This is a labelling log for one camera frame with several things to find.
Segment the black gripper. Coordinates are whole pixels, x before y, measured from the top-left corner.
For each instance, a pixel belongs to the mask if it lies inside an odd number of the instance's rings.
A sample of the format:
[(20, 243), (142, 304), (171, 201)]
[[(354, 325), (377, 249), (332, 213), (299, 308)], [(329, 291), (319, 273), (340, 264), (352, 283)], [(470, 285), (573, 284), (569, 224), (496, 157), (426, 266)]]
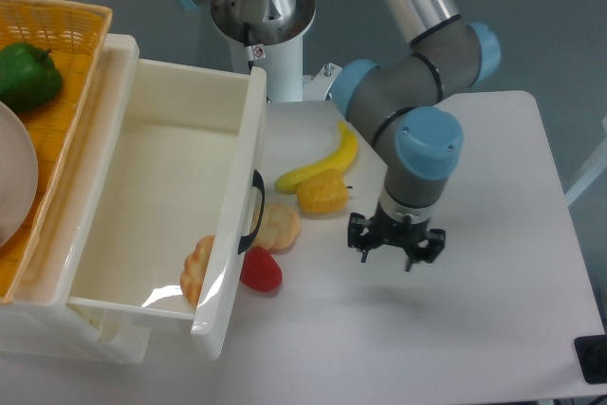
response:
[(372, 218), (351, 212), (347, 227), (347, 246), (361, 254), (365, 264), (369, 252), (384, 245), (404, 249), (407, 259), (404, 270), (410, 272), (414, 264), (431, 264), (446, 245), (446, 232), (442, 229), (427, 230), (429, 221), (414, 223), (407, 215), (397, 222), (384, 212)]

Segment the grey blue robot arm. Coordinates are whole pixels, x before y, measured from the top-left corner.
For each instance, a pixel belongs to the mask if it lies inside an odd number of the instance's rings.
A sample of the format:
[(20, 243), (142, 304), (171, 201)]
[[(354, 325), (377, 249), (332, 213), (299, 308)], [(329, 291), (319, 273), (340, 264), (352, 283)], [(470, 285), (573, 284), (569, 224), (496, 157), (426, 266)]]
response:
[(234, 70), (264, 69), (271, 101), (301, 101), (307, 90), (317, 91), (386, 163), (375, 214), (349, 219), (349, 247), (362, 255), (397, 247), (408, 265), (438, 257), (446, 235), (430, 220), (458, 162), (463, 131), (437, 105), (498, 67), (499, 41), (487, 26), (464, 22), (452, 0), (386, 0), (410, 55), (388, 69), (358, 60), (309, 81), (303, 37), (315, 17), (314, 0), (176, 1), (184, 9), (210, 5)]

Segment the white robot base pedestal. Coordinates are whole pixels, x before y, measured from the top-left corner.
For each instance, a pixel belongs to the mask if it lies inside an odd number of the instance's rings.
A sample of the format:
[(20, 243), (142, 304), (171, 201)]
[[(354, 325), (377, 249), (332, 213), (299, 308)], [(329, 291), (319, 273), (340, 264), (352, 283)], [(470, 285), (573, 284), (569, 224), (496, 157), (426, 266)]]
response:
[(331, 98), (340, 66), (328, 62), (316, 74), (304, 73), (304, 36), (315, 20), (315, 0), (215, 0), (211, 13), (229, 44), (232, 70), (264, 69), (270, 101)]

